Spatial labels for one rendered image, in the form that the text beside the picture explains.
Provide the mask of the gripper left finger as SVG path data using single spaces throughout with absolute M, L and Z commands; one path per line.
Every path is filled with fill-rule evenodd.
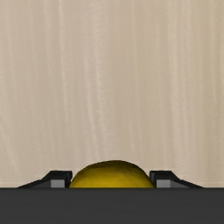
M 49 171 L 42 179 L 21 185 L 20 188 L 68 188 L 72 177 L 72 171 Z

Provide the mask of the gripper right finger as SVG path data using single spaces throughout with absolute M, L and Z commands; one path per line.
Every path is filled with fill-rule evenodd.
M 172 171 L 150 171 L 149 177 L 156 188 L 200 188 L 199 185 L 178 178 Z

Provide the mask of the yellow lemon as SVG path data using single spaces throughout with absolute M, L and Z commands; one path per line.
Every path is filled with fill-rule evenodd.
M 110 160 L 90 164 L 78 171 L 70 188 L 153 188 L 150 178 L 137 165 Z

